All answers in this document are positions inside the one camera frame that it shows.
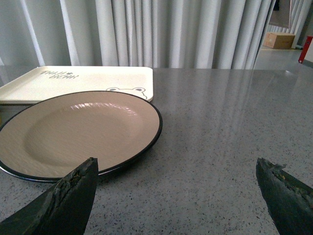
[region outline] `tray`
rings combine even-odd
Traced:
[[[35,104],[85,91],[122,92],[151,101],[153,71],[147,67],[38,67],[1,87],[0,104]]]

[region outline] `gray speckled countertop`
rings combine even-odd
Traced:
[[[2,83],[32,67],[0,67]],[[100,178],[86,234],[278,234],[263,157],[313,186],[313,78],[273,70],[154,70],[157,143]],[[11,113],[0,107],[7,118]],[[0,172],[0,220],[50,187]]]

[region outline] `gray floor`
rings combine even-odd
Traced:
[[[313,69],[298,62],[301,50],[278,50],[263,47],[256,60],[255,70],[286,70],[296,75],[311,75]]]

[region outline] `plate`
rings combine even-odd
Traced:
[[[110,91],[66,94],[21,111],[0,129],[0,168],[55,182],[89,157],[99,175],[139,157],[158,139],[162,117],[137,96]]]

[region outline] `curtain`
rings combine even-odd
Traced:
[[[0,65],[252,69],[275,0],[1,0]]]
[[[293,33],[295,38],[291,48],[295,48],[302,32],[304,22],[308,16],[312,0],[292,0],[291,1],[291,28],[269,25],[268,32]]]

